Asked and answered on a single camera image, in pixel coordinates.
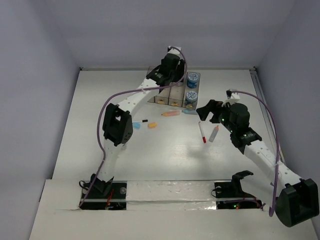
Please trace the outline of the red whiteboard marker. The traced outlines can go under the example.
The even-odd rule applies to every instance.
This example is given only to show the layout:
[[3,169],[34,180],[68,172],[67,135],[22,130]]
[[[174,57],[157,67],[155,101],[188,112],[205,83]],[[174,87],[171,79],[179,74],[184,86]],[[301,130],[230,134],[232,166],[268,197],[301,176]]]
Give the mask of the red whiteboard marker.
[[205,133],[204,133],[204,129],[203,129],[201,121],[198,122],[198,126],[199,126],[199,130],[200,130],[202,141],[205,144],[207,142],[207,140],[206,140],[206,137],[205,137]]

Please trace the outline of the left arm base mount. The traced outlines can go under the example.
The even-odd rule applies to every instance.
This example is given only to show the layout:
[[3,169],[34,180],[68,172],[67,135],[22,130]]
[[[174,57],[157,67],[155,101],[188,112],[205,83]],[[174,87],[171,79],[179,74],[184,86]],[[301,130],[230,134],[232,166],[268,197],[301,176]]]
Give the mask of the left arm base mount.
[[80,206],[82,210],[126,210],[127,182],[106,183],[96,179],[88,196]]

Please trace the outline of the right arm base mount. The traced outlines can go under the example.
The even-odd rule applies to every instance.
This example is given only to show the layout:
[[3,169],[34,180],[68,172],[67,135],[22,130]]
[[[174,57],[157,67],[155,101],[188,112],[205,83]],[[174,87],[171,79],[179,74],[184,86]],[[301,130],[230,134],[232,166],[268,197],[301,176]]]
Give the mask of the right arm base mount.
[[262,210],[265,204],[242,189],[241,180],[253,175],[252,172],[245,170],[232,175],[231,180],[216,181],[210,193],[216,199],[216,208],[218,210]]

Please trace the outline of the orange highlighter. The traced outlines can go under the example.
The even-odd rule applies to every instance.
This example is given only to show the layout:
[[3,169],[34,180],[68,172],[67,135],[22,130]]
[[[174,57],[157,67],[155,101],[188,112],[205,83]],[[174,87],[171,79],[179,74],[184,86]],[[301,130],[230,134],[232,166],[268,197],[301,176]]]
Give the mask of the orange highlighter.
[[164,112],[161,115],[164,117],[174,117],[174,116],[179,116],[180,115],[180,111],[176,110],[176,111],[168,111],[168,112]]

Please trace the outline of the blue paint jar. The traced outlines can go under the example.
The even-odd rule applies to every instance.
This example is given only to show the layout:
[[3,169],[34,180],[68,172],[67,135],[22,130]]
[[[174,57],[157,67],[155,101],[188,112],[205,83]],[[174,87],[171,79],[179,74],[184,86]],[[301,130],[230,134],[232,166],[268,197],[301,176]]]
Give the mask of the blue paint jar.
[[194,89],[197,87],[197,84],[200,80],[200,74],[197,72],[189,72],[187,74],[187,82],[186,85],[190,89]]
[[198,101],[198,93],[196,91],[188,91],[185,95],[185,103],[193,105]]

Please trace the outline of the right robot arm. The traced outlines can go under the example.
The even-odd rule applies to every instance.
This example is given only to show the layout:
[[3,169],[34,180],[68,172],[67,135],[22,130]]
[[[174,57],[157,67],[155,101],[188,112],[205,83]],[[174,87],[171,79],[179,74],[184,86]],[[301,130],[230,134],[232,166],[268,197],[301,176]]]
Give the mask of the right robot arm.
[[209,113],[210,122],[222,124],[230,132],[230,140],[246,158],[263,173],[261,177],[250,171],[243,171],[240,179],[230,183],[235,196],[244,193],[253,195],[269,206],[269,215],[276,215],[286,227],[293,227],[320,213],[317,184],[303,179],[291,171],[263,142],[262,137],[250,127],[250,113],[241,103],[223,103],[210,100],[197,108],[201,121]]

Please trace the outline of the clear pencil-shaped highlighter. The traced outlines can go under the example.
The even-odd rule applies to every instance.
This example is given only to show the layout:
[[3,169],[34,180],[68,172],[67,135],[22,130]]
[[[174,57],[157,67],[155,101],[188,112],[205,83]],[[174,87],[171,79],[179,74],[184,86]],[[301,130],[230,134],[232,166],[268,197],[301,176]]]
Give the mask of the clear pencil-shaped highlighter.
[[210,143],[213,143],[213,142],[214,142],[214,140],[215,140],[218,132],[219,132],[219,125],[216,125],[216,126],[214,127],[214,129],[213,129],[213,131],[212,131],[209,139],[208,139],[208,141],[209,141]]

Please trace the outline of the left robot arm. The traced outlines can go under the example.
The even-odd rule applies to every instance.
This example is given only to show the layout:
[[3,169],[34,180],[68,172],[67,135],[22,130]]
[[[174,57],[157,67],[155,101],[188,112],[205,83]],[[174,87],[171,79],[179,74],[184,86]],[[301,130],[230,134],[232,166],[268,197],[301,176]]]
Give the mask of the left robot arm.
[[[146,75],[138,88],[116,93],[106,100],[99,113],[96,129],[103,158],[90,181],[89,191],[93,188],[101,198],[110,194],[110,183],[122,145],[133,135],[134,115],[162,90],[182,82],[186,73],[187,63],[181,48],[169,46],[160,65]],[[98,176],[101,180],[95,183]]]

